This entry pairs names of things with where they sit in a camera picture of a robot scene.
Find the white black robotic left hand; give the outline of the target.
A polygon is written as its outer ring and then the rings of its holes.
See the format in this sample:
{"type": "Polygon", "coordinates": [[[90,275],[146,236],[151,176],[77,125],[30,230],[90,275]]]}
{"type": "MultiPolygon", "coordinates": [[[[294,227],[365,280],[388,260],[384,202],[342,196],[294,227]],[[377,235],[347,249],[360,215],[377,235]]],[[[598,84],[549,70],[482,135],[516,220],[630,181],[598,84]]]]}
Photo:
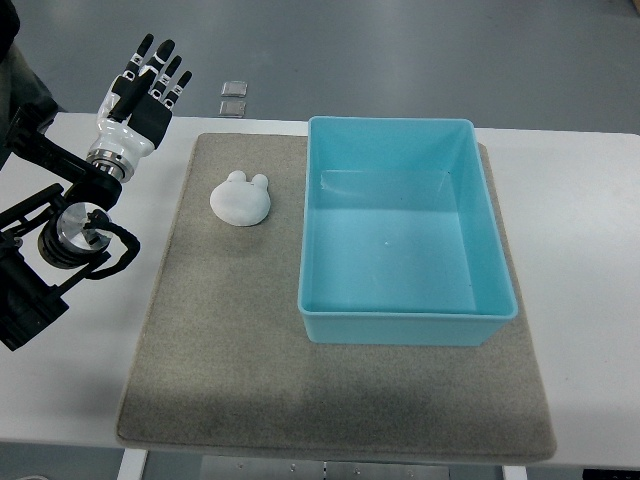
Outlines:
{"type": "Polygon", "coordinates": [[[122,183],[134,175],[141,159],[160,146],[173,109],[192,72],[180,72],[182,57],[167,39],[153,48],[146,35],[112,82],[97,113],[97,140],[87,161],[122,183]]]}

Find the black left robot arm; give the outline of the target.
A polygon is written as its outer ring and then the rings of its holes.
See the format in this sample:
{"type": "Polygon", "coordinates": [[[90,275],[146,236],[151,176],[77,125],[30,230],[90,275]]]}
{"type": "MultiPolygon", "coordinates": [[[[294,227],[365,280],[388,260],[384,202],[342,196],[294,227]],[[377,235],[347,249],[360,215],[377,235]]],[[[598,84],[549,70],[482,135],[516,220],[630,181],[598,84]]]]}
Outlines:
{"type": "Polygon", "coordinates": [[[45,135],[58,112],[45,98],[22,105],[6,145],[20,158],[69,182],[54,183],[1,214],[1,341],[15,351],[69,308],[63,296],[82,280],[102,280],[126,269],[140,251],[137,237],[108,212],[122,192],[125,169],[111,152],[83,160],[45,135]],[[71,271],[59,285],[47,284],[20,249],[39,233],[37,248],[49,265],[71,271]]]}

